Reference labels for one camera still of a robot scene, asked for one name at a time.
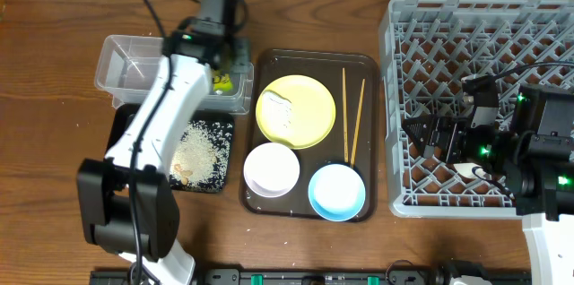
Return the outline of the green snack wrapper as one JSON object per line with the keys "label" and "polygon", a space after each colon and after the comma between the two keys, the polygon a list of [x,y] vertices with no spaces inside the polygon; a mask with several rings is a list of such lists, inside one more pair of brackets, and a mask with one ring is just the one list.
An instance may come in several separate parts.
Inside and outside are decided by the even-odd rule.
{"label": "green snack wrapper", "polygon": [[213,77],[213,92],[222,95],[224,92],[233,90],[233,82],[228,73],[217,74]]}

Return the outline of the white napkin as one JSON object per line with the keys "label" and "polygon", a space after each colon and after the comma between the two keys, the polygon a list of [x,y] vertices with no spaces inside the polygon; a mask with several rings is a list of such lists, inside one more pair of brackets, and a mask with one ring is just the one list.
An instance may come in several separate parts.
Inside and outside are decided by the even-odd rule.
{"label": "white napkin", "polygon": [[291,126],[291,102],[273,91],[263,94],[264,119],[276,130],[288,130]]}

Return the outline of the blue bowl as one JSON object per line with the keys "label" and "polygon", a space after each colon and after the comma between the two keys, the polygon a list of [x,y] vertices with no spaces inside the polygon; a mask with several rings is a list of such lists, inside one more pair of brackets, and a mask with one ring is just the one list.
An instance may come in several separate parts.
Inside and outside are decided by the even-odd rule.
{"label": "blue bowl", "polygon": [[361,176],[343,164],[329,164],[317,170],[309,181],[308,199],[312,209],[325,220],[354,219],[366,201]]}

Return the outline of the pink white bowl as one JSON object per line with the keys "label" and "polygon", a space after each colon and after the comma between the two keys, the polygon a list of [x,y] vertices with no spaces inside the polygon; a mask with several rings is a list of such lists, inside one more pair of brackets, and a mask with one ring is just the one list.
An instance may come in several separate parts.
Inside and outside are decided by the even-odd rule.
{"label": "pink white bowl", "polygon": [[253,149],[244,162],[243,176],[257,195],[276,198],[288,194],[300,176],[300,162],[289,147],[267,142]]}

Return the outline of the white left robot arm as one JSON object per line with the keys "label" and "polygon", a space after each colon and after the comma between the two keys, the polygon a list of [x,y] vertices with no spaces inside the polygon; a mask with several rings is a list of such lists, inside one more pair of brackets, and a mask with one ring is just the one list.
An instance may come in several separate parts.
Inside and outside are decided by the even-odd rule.
{"label": "white left robot arm", "polygon": [[213,89],[213,69],[250,68],[248,38],[176,30],[161,43],[156,77],[133,120],[101,160],[76,176],[86,241],[133,265],[127,280],[188,284],[196,262],[177,240],[168,176],[188,122]]}

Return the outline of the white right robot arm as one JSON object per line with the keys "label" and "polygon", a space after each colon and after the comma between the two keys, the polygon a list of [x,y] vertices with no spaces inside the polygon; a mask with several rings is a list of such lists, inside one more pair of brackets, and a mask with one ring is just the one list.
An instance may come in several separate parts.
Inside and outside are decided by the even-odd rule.
{"label": "white right robot arm", "polygon": [[505,131],[437,115],[408,118],[402,128],[423,157],[439,150],[464,177],[514,199],[534,284],[573,282],[572,92],[521,86]]}

